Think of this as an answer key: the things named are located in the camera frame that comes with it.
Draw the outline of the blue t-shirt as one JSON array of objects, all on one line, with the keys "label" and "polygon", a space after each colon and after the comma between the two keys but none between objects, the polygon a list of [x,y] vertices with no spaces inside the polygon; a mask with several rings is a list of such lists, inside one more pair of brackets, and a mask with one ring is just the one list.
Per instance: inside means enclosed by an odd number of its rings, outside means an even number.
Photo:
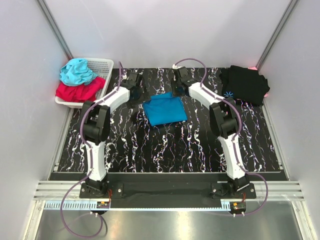
[{"label": "blue t-shirt", "polygon": [[181,98],[173,96],[172,92],[153,95],[142,106],[152,127],[188,119]]}]

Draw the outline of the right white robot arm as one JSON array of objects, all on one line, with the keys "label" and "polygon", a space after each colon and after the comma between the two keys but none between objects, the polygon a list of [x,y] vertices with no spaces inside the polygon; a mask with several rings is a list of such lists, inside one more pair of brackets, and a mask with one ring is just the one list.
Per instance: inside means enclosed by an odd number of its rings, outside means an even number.
[{"label": "right white robot arm", "polygon": [[239,198],[249,186],[250,180],[243,165],[239,146],[242,128],[240,114],[232,98],[224,98],[195,80],[170,81],[172,93],[176,97],[188,96],[209,110],[212,133],[218,138],[223,149],[228,177],[225,192],[232,198]]}]

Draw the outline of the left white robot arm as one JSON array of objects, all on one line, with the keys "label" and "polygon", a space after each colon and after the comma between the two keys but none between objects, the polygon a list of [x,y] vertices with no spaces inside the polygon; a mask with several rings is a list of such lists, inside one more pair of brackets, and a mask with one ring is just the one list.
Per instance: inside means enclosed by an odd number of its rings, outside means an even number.
[{"label": "left white robot arm", "polygon": [[145,86],[119,86],[106,96],[86,101],[81,109],[80,138],[87,153],[87,174],[81,180],[80,197],[103,198],[108,188],[108,172],[105,167],[105,145],[111,131],[111,114],[124,103],[139,105],[149,99]]}]

